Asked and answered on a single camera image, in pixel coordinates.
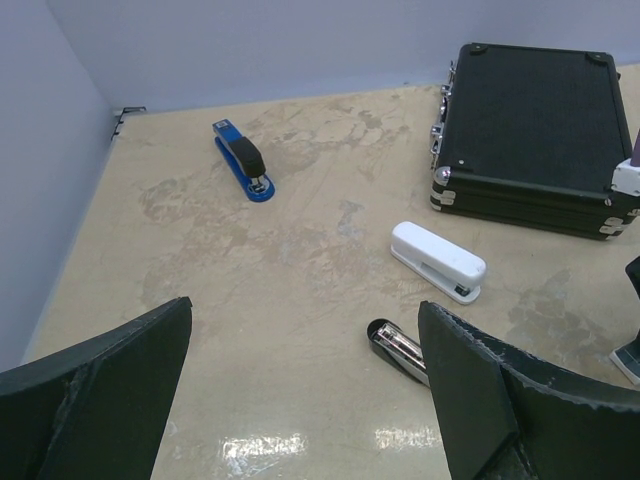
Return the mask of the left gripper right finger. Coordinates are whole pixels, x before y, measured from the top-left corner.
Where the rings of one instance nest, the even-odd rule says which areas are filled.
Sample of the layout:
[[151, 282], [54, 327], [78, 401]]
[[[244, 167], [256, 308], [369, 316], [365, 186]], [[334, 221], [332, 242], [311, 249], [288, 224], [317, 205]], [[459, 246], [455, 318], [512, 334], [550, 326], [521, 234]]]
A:
[[437, 303], [418, 312], [454, 479], [636, 479], [639, 393], [544, 361]]

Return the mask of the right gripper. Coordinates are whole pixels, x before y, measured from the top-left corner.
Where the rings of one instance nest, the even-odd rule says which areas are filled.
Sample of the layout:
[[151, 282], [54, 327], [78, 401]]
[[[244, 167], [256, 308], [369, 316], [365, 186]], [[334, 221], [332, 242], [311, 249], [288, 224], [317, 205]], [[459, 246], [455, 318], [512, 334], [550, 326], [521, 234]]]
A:
[[637, 296], [640, 297], [640, 257], [636, 257], [625, 267], [625, 273]]

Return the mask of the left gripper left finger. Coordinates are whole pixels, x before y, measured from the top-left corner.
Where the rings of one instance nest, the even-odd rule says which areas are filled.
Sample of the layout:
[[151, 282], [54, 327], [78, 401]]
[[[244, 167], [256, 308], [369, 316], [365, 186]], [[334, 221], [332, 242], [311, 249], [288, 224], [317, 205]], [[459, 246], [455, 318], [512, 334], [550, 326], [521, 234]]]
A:
[[150, 478], [191, 332], [178, 297], [2, 372], [2, 478]]

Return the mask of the black and silver stapler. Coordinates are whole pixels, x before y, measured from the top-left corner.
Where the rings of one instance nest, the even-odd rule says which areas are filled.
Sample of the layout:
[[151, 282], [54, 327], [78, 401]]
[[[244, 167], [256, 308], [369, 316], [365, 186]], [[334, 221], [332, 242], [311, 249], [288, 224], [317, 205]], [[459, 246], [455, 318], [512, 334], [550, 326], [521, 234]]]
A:
[[371, 350], [396, 370], [430, 387], [427, 367], [420, 345], [390, 320], [371, 321], [366, 335]]

